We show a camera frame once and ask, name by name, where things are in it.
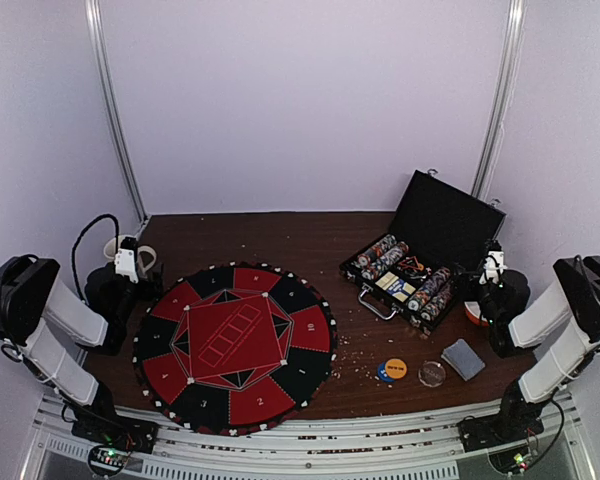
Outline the clear dealer button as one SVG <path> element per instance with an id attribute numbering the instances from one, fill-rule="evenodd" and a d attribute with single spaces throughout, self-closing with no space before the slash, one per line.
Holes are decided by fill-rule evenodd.
<path id="1" fill-rule="evenodd" d="M 437 388 L 446 380 L 446 370 L 440 362 L 424 361 L 418 370 L 420 383 L 429 388 Z"/>

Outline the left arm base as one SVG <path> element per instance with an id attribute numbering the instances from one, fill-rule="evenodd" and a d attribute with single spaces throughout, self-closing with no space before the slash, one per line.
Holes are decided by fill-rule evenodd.
<path id="1" fill-rule="evenodd" d="M 114 419 L 90 411 L 75 411 L 71 433 L 79 438 L 127 452 L 153 452 L 159 425 L 155 422 L 117 416 Z"/>

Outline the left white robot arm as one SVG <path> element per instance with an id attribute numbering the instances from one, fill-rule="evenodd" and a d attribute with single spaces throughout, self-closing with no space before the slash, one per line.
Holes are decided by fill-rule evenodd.
<path id="1" fill-rule="evenodd" d="M 160 296 L 162 278 L 149 272 L 131 280 L 108 264 L 89 274 L 81 299 L 59 270 L 56 260 L 34 255 L 0 266 L 1 348 L 56 388 L 76 412 L 87 411 L 86 429 L 101 443 L 113 444 L 123 436 L 124 424 L 110 389 L 83 369 L 57 334 L 63 332 L 84 350 L 118 355 L 136 303 Z"/>

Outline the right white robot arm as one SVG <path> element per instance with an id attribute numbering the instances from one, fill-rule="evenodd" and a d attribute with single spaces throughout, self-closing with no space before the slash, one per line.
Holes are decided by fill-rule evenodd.
<path id="1" fill-rule="evenodd" d="M 498 356 L 516 356 L 553 340 L 505 390 L 492 423 L 502 441 L 515 440 L 559 387 L 600 353 L 600 256 L 561 258 L 553 271 L 554 280 L 534 301 L 525 275 L 491 256 L 478 276 L 480 318 Z"/>

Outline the orange big blind button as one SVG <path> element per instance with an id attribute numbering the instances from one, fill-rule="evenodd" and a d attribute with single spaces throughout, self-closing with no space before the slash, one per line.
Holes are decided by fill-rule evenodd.
<path id="1" fill-rule="evenodd" d="M 385 362 L 384 370 L 389 378 L 399 380 L 407 375 L 408 366 L 402 359 L 391 358 Z"/>

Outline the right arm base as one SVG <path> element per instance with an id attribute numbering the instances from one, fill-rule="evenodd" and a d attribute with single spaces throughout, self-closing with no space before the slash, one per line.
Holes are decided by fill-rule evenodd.
<path id="1" fill-rule="evenodd" d="M 524 440 L 531 433 L 544 432 L 540 418 L 515 418 L 501 414 L 465 417 L 457 424 L 457 428 L 465 452 L 497 447 Z"/>

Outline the blue small blind button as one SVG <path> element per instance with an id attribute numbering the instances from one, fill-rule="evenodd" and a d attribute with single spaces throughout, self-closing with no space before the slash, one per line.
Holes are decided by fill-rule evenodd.
<path id="1" fill-rule="evenodd" d="M 393 383 L 394 379 L 391 378 L 386 371 L 386 363 L 383 362 L 377 367 L 377 375 L 378 377 L 385 383 Z"/>

